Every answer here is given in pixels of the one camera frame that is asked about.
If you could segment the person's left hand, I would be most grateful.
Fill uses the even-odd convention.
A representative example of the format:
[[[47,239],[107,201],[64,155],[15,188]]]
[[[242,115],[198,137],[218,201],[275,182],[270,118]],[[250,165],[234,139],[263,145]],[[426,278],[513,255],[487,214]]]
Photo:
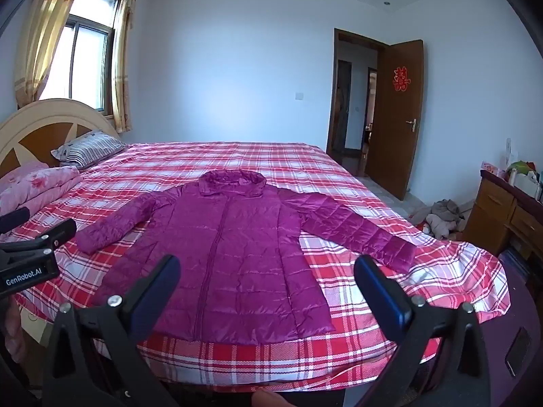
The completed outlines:
[[[13,298],[9,299],[5,312],[5,348],[16,363],[22,363],[26,355],[26,344],[18,305]]]

